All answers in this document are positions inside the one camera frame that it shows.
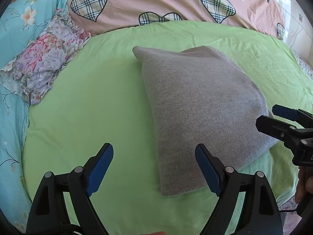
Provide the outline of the person's right hand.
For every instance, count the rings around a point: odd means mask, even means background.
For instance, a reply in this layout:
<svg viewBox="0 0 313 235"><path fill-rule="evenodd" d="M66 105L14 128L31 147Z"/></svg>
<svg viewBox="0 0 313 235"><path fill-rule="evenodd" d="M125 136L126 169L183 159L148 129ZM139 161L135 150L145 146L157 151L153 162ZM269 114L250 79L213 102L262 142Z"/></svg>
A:
<svg viewBox="0 0 313 235"><path fill-rule="evenodd" d="M296 187L296 194L295 194L295 202L296 204L299 204L304 195L306 193L312 194L313 192L313 177L309 177L306 179L306 167L299 167L299 172L298 172L298 184Z"/></svg>

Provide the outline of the person's left hand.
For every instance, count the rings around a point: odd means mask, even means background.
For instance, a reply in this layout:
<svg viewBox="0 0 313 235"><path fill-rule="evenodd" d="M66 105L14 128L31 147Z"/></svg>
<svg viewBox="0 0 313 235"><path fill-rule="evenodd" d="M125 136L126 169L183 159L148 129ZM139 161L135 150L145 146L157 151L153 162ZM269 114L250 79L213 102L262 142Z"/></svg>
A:
<svg viewBox="0 0 313 235"><path fill-rule="evenodd" d="M157 231L157 232L147 233L147 234L143 234L143 235L167 235L167 233L164 231Z"/></svg>

